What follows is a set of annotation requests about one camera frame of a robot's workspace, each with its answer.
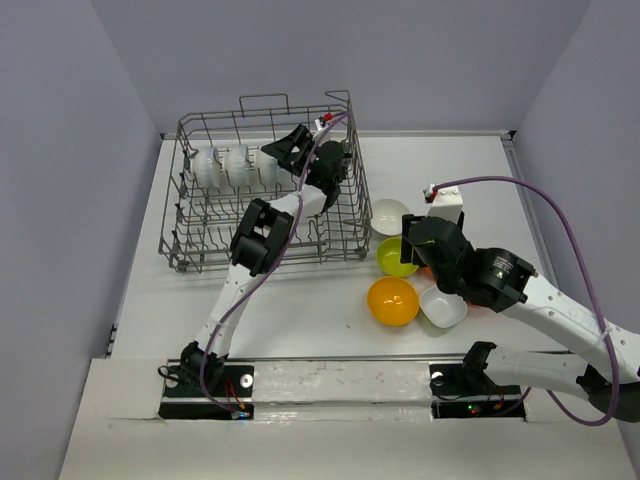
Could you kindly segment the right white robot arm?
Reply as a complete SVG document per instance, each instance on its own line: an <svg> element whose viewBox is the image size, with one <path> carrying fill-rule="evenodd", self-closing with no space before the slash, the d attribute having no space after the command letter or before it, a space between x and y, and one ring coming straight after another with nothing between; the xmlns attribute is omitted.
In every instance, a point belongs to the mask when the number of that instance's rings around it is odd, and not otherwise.
<svg viewBox="0 0 640 480"><path fill-rule="evenodd" d="M639 336L562 293L508 250L474 248L459 224L402 218L401 259L427 267L437 289L520 321L565 347L563 353L511 350L477 341L448 387L482 392L521 385L588 401L620 421L639 420Z"/></svg>

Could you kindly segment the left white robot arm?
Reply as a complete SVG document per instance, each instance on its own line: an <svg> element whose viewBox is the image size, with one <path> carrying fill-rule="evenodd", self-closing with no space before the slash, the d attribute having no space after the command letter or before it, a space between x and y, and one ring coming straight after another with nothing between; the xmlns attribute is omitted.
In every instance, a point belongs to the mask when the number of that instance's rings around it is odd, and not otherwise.
<svg viewBox="0 0 640 480"><path fill-rule="evenodd" d="M298 187L274 201L251 200L240 220L223 288L204 327L180 355L179 371L198 394L219 388L249 298L278 268L300 221L325 213L338 199L352 154L344 143L325 138L331 128L328 124L312 134L299 125L260 148L280 169L298 178Z"/></svg>

